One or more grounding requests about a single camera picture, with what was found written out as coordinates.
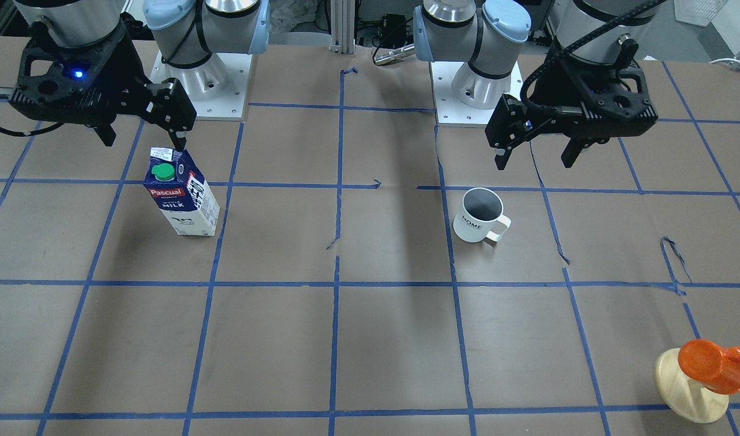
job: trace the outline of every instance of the mug handle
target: mug handle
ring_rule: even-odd
[[[504,215],[500,215],[500,217],[497,218],[497,222],[500,223],[500,224],[502,224],[503,226],[505,226],[505,230],[503,230],[503,231],[501,231],[499,233],[495,233],[495,232],[489,231],[489,234],[487,234],[486,237],[489,238],[490,240],[493,240],[494,242],[500,241],[500,239],[502,239],[502,235],[505,234],[505,232],[507,231],[507,229],[510,228],[511,223],[513,223],[510,220],[510,218],[508,218],[507,216],[504,216]]]

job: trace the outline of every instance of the blue object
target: blue object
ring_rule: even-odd
[[[264,53],[268,49],[268,38],[270,37],[268,14],[270,14],[268,0],[262,0],[260,13],[257,16],[257,27],[254,28],[254,35],[251,36],[249,55],[259,55],[259,53]]]
[[[520,44],[529,38],[531,29],[529,12],[513,0],[486,0],[483,4],[483,14],[494,30],[511,41]]]
[[[429,39],[426,37],[421,6],[414,9],[414,44],[416,44],[416,58],[419,61],[434,62],[432,47],[429,47]]]
[[[195,8],[196,0],[146,0],[144,17],[151,30],[163,30],[184,18]]]

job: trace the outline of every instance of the orange cup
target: orange cup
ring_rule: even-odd
[[[691,340],[679,350],[679,367],[712,392],[740,391],[740,347],[722,348],[706,339]]]

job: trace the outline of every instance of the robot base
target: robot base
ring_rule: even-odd
[[[210,71],[211,62],[204,66],[190,70],[176,70],[167,65],[163,65],[162,55],[157,52],[157,58],[154,60],[154,67],[149,74],[149,80],[154,83],[160,83],[168,77],[179,78],[181,82],[188,84],[187,94],[193,102],[195,110],[198,112],[197,119],[212,119],[213,121],[243,121],[246,113],[246,98],[248,97],[249,78],[251,77],[251,64],[253,56],[250,54],[237,53],[218,53],[225,71]],[[203,82],[200,79],[205,76],[221,75],[226,76],[227,80],[223,85],[215,89],[206,89],[204,94],[195,96],[196,82]]]
[[[655,386],[679,416],[698,424],[719,420],[728,409],[728,395],[715,394],[685,375],[677,363],[679,348],[661,354],[655,362]]]
[[[437,108],[437,124],[448,127],[486,127],[489,123],[494,107],[490,110],[478,110],[477,108],[468,107],[456,97],[451,89],[451,82],[456,77],[464,62],[432,62],[432,88],[434,91],[434,105]],[[520,68],[516,62],[513,72],[510,74],[511,96],[520,98],[520,87],[523,80],[520,75]]]

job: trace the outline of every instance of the floor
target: floor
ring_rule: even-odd
[[[0,85],[23,46],[0,37]],[[426,64],[369,56],[270,47],[245,123],[196,124],[217,237],[140,186],[157,128],[0,136],[0,436],[740,435],[740,394],[691,424],[652,375],[740,345],[740,74],[646,62],[647,134],[498,172],[435,126]],[[514,221],[497,246],[451,231],[475,185]]]

